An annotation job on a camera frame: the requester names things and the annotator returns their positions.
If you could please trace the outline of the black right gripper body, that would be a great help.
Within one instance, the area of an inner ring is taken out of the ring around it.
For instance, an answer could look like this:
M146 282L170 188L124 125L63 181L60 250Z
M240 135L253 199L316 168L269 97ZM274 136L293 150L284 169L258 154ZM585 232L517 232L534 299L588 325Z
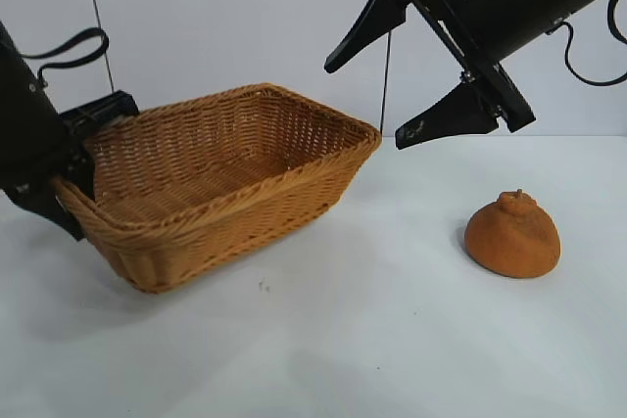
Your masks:
M512 132L535 115L501 62L552 25L544 0L410 0Z

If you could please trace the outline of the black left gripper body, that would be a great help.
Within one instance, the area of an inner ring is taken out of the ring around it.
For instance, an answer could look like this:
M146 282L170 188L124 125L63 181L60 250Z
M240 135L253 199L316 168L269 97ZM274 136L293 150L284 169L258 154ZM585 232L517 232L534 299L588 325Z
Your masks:
M72 156L77 146L86 149L86 141L104 128L123 117L138 115L133 97L116 91L60 114L36 108L22 120L3 119L1 190L15 206L68 232L52 179L61 176L76 186L72 182Z

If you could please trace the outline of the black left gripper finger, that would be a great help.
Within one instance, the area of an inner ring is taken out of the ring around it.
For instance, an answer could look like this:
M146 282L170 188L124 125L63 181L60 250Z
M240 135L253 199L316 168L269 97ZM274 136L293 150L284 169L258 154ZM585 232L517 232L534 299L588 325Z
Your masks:
M78 145L72 156L72 182L90 200L95 200L95 162L89 152Z
M59 206L65 214L67 231L73 236L73 238L77 242L84 240L85 234L83 232L82 226L80 225L74 214L67 208L66 204L62 200L59 200Z

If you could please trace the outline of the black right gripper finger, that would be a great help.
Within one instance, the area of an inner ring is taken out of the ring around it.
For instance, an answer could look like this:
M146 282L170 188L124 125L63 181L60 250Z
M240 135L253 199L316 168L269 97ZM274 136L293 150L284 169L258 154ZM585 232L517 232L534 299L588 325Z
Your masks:
M429 141L489 134L498 128L497 118L479 87L461 83L435 105L401 125L395 132L398 149Z
M408 0L367 0L353 26L327 56L324 70L334 73L360 51L406 21Z

